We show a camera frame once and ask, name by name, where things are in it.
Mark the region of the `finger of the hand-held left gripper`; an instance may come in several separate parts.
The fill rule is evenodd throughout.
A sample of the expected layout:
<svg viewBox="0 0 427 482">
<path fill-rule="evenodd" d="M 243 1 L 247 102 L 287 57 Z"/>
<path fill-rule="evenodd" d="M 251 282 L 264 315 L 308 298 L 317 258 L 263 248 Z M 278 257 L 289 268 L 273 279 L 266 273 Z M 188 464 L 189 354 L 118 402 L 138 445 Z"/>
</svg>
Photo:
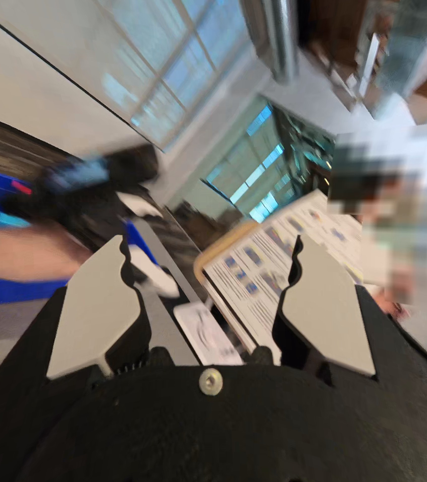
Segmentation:
<svg viewBox="0 0 427 482">
<path fill-rule="evenodd" d="M 155 264 L 137 245 L 129 245 L 131 264 L 136 274 L 141 274 L 142 284 L 150 286 L 163 298 L 179 298 L 180 290 L 174 278 Z"/>
<path fill-rule="evenodd" d="M 144 198 L 123 192 L 116 192 L 121 203 L 125 206 L 128 212 L 132 213 L 137 217 L 158 217 L 162 218 L 163 214 L 157 209 L 153 204 L 146 201 Z"/>
</svg>

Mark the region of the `glass partition window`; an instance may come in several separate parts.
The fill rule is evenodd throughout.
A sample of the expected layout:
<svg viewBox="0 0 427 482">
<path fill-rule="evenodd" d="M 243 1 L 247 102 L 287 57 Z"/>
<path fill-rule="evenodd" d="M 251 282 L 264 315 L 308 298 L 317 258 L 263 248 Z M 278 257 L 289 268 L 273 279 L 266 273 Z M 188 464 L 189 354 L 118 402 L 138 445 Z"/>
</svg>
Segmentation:
<svg viewBox="0 0 427 482">
<path fill-rule="evenodd" d="M 114 110 L 165 149 L 248 44 L 240 1 L 94 1 L 110 28 L 100 74 Z"/>
</svg>

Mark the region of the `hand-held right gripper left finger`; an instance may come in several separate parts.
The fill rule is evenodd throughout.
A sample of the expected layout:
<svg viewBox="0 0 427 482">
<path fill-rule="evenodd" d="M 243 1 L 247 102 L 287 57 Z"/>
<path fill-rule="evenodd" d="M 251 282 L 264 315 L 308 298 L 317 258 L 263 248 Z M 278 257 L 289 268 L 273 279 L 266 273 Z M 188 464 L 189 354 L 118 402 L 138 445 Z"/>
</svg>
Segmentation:
<svg viewBox="0 0 427 482">
<path fill-rule="evenodd" d="M 134 284 L 123 236 L 114 236 L 84 262 L 66 286 L 49 380 L 93 365 L 111 377 L 140 364 L 150 343 L 150 322 Z"/>
</svg>

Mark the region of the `large silver ventilation duct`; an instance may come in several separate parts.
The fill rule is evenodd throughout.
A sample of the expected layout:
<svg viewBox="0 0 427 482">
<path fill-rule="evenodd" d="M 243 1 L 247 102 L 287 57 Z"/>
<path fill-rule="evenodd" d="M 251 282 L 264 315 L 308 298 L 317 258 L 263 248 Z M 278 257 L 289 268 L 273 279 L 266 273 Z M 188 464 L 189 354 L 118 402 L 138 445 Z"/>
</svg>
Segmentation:
<svg viewBox="0 0 427 482">
<path fill-rule="evenodd" d="M 240 1 L 247 32 L 259 60 L 280 85 L 299 73 L 297 1 Z"/>
</svg>

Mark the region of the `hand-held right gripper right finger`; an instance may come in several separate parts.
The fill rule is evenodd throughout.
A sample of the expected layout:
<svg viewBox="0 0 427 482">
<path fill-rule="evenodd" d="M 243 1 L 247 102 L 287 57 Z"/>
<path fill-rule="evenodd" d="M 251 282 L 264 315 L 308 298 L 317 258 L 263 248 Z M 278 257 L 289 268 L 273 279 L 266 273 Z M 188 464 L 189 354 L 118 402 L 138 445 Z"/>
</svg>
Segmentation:
<svg viewBox="0 0 427 482">
<path fill-rule="evenodd" d="M 295 242 L 288 286 L 272 327 L 280 365 L 321 377 L 329 364 L 374 377 L 356 286 L 346 269 L 306 234 Z"/>
</svg>

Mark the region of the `instruction sheet on wooden clipboard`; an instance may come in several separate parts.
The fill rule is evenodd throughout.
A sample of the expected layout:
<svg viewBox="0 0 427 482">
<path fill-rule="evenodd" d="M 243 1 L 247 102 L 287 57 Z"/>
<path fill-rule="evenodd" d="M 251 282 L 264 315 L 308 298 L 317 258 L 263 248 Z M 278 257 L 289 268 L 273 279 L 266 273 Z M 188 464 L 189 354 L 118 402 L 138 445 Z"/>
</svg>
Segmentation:
<svg viewBox="0 0 427 482">
<path fill-rule="evenodd" d="M 362 283 L 361 223 L 335 214 L 319 190 L 278 210 L 261 224 L 245 221 L 205 249 L 194 262 L 194 273 L 219 303 L 247 351 L 267 346 L 278 365 L 280 351 L 272 327 L 280 295 L 288 285 L 298 235 L 324 248 Z"/>
</svg>

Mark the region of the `white printed card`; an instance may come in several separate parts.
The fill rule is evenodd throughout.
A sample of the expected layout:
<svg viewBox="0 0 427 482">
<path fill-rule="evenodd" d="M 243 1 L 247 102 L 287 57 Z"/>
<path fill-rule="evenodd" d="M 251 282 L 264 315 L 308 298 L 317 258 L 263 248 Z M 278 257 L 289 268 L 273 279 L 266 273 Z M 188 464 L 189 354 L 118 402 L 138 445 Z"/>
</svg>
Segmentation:
<svg viewBox="0 0 427 482">
<path fill-rule="evenodd" d="M 178 305 L 173 315 L 201 365 L 243 365 L 240 354 L 202 302 Z"/>
</svg>

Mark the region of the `person's left forearm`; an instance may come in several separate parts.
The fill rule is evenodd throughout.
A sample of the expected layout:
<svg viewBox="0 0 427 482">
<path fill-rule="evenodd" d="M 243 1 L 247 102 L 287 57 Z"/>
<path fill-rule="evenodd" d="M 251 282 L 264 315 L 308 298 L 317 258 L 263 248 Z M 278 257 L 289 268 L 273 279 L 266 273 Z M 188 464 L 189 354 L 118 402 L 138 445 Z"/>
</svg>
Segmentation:
<svg viewBox="0 0 427 482">
<path fill-rule="evenodd" d="M 70 279 L 92 252 L 56 224 L 0 229 L 0 279 Z"/>
</svg>

